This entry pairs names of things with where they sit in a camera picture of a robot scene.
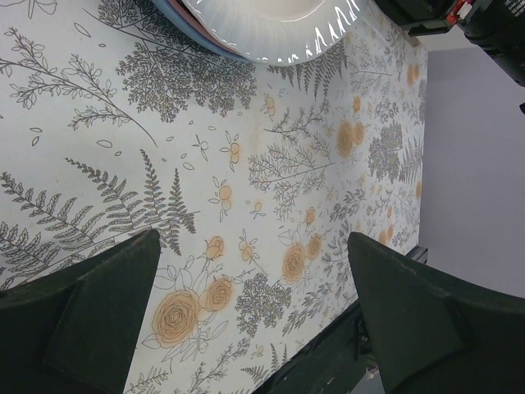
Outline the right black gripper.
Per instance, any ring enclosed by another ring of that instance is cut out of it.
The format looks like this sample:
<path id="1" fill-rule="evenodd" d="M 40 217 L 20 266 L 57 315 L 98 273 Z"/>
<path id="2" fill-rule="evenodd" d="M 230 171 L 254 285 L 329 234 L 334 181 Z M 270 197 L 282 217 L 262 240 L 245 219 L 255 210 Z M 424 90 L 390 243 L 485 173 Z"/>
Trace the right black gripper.
<path id="1" fill-rule="evenodd" d="M 383 0 L 378 7 L 412 37 L 457 26 L 518 85 L 524 85 L 524 2 Z"/>

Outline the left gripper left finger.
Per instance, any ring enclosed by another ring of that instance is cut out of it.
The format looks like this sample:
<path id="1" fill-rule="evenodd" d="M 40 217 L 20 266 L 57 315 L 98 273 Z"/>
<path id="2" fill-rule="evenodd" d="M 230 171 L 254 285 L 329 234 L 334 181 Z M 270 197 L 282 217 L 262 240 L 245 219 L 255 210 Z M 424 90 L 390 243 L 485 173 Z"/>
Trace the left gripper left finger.
<path id="1" fill-rule="evenodd" d="M 121 393 L 160 259 L 155 230 L 1 293 L 3 393 Z"/>

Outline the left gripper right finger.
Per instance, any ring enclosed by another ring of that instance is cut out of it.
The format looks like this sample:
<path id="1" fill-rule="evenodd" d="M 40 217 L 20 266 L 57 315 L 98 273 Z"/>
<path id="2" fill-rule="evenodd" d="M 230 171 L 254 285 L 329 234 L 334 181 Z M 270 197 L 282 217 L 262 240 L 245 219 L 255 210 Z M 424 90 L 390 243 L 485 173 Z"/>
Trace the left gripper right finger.
<path id="1" fill-rule="evenodd" d="M 349 265 L 387 393 L 522 393 L 524 300 L 353 232 Z"/>

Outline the white ribbed deep plate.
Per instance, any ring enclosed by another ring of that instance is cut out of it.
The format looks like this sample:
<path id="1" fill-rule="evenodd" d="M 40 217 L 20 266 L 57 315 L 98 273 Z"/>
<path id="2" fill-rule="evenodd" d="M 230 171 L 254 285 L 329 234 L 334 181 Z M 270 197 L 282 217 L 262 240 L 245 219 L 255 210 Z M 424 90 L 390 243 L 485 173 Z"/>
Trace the white ribbed deep plate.
<path id="1" fill-rule="evenodd" d="M 364 13 L 355 0 L 197 0 L 185 6 L 217 41 L 251 62 L 293 66 L 339 43 Z"/>

